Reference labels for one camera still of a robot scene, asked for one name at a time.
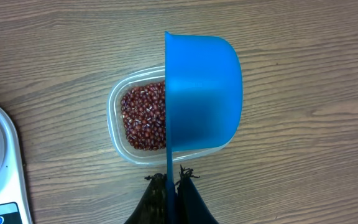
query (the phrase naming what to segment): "wooden table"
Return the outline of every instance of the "wooden table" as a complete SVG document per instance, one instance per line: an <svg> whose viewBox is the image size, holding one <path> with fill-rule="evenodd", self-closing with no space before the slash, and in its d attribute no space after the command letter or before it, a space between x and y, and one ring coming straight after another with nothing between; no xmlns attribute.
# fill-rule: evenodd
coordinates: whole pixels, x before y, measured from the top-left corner
<svg viewBox="0 0 358 224"><path fill-rule="evenodd" d="M183 162L216 219L358 223L358 1L0 0L0 105L35 223L123 223L165 172L121 159L106 122L114 83L164 64L165 30L224 37L241 61L234 139Z"/></svg>

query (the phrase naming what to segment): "wooden tabletop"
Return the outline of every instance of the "wooden tabletop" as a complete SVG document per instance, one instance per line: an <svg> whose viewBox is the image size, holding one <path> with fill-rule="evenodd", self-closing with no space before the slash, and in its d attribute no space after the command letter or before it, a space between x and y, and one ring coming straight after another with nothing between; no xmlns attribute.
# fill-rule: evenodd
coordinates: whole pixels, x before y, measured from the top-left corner
<svg viewBox="0 0 358 224"><path fill-rule="evenodd" d="M358 1L0 0L0 106L35 223L123 223L165 172L124 161L106 122L114 83L164 64L165 30L224 37L241 61L236 135L182 163L216 219L358 223Z"/></svg>

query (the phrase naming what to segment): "pile of red beans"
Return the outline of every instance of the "pile of red beans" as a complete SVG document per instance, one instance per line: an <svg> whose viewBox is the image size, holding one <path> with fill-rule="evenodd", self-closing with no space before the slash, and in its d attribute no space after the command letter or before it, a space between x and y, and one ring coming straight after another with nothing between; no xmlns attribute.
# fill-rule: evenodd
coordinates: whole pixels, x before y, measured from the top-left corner
<svg viewBox="0 0 358 224"><path fill-rule="evenodd" d="M121 100L126 137L135 149L166 146L165 81L130 89Z"/></svg>

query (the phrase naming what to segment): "kitchen scale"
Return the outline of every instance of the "kitchen scale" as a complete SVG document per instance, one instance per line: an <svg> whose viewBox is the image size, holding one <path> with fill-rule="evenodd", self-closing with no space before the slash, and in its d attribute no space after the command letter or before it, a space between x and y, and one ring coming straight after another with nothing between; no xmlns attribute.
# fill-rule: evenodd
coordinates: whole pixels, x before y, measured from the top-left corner
<svg viewBox="0 0 358 224"><path fill-rule="evenodd" d="M0 108L0 224L32 224L19 139Z"/></svg>

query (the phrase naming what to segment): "clear plastic container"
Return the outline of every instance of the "clear plastic container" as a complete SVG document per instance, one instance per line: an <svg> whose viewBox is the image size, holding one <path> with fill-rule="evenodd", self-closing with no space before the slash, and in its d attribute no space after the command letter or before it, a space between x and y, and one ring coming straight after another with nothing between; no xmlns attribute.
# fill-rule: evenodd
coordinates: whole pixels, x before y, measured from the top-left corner
<svg viewBox="0 0 358 224"><path fill-rule="evenodd" d="M156 151L143 151L132 147L125 135L124 122L121 114L121 99L126 91L134 86L144 86L149 83L160 82L165 79L165 67L154 67L141 70L119 80L110 91L107 100L107 122L111 141L116 151L126 160L139 165L160 165L166 164L166 149ZM210 149L197 149L191 151L173 152L173 161L184 161L216 152L226 146Z"/></svg>

